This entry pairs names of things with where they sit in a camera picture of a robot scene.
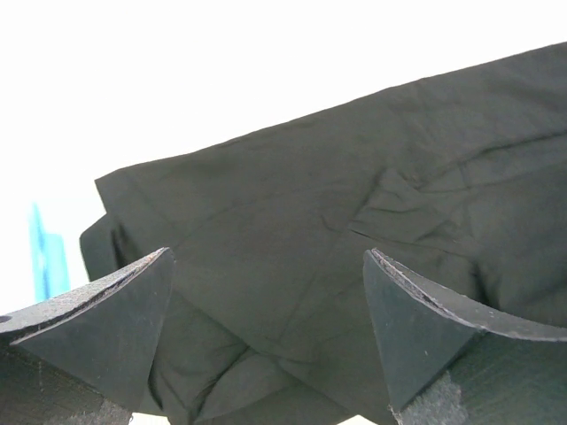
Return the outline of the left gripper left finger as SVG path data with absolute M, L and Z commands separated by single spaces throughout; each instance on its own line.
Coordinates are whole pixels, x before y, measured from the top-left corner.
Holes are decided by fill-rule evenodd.
M 1 317 L 3 424 L 128 424 L 148 390 L 173 253 Z

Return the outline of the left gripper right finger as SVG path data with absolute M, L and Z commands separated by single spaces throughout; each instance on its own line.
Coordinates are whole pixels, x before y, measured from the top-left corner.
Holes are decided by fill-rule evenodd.
M 367 251 L 363 280 L 399 424 L 563 424 L 566 331 L 495 310 Z

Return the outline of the black long sleeve shirt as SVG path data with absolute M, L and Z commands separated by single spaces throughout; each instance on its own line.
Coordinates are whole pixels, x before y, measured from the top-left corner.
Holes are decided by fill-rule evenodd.
M 142 413 L 391 424 L 363 286 L 378 249 L 494 309 L 566 323 L 566 46 L 385 89 L 97 179 L 96 280 L 167 247 Z

